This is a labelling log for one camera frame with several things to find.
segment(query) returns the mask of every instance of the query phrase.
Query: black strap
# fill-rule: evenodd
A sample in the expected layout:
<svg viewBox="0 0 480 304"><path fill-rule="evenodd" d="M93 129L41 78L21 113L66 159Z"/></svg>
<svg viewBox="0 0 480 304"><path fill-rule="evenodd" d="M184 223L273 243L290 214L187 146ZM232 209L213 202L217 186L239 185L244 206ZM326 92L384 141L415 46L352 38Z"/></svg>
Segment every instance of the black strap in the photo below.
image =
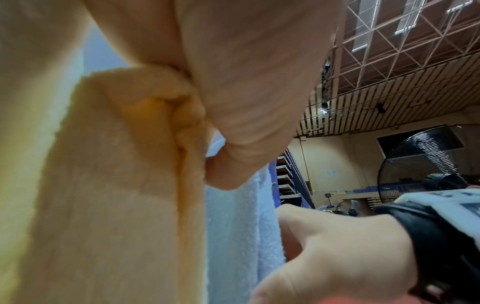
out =
<svg viewBox="0 0 480 304"><path fill-rule="evenodd" d="M473 239L444 221L431 207L417 203L376 206L375 214L390 214L412 239L418 282L409 293L432 303L480 303L479 269L467 257L478 250ZM443 290L441 300L427 292L429 285Z"/></svg>

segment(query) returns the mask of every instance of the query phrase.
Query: folded cloth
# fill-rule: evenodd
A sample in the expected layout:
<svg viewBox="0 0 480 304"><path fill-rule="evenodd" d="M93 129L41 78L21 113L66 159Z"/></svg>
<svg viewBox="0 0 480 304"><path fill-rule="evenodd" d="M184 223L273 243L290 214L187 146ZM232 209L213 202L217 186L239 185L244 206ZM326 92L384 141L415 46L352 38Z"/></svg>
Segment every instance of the folded cloth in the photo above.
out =
<svg viewBox="0 0 480 304"><path fill-rule="evenodd" d="M43 169L11 302L206 303L212 133L173 69L84 78Z"/></svg>
<svg viewBox="0 0 480 304"><path fill-rule="evenodd" d="M216 133L208 156L224 144ZM237 190L206 187L205 203L209 304L248 303L258 283L285 262L268 168Z"/></svg>

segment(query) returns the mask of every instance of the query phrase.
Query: ceiling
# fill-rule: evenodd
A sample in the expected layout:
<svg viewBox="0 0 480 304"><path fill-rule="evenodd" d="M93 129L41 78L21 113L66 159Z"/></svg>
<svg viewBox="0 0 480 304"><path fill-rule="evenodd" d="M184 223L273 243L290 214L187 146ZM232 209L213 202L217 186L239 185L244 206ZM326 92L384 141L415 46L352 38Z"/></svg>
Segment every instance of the ceiling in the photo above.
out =
<svg viewBox="0 0 480 304"><path fill-rule="evenodd" d="M298 136L372 131L459 111L480 101L480 3L348 0L327 62Z"/></svg>

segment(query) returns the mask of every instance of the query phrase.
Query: yellow towel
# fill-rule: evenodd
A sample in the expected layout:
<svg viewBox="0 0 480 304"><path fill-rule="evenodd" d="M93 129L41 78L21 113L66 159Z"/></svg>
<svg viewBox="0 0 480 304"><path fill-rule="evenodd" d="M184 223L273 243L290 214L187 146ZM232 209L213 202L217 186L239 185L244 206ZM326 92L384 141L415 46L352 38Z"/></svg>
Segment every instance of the yellow towel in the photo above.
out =
<svg viewBox="0 0 480 304"><path fill-rule="evenodd" d="M12 303L206 303L213 128L166 67L77 86L46 160Z"/></svg>

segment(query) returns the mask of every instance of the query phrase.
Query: light blue cloth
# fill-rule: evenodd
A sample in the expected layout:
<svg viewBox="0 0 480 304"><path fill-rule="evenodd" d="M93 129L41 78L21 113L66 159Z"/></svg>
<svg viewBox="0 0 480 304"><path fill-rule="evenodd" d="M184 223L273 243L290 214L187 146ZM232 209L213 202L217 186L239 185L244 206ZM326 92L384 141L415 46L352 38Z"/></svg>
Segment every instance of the light blue cloth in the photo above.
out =
<svg viewBox="0 0 480 304"><path fill-rule="evenodd" d="M207 156L225 144L215 137ZM258 283L285 263L268 167L234 191L206 187L205 201L208 302L246 304Z"/></svg>

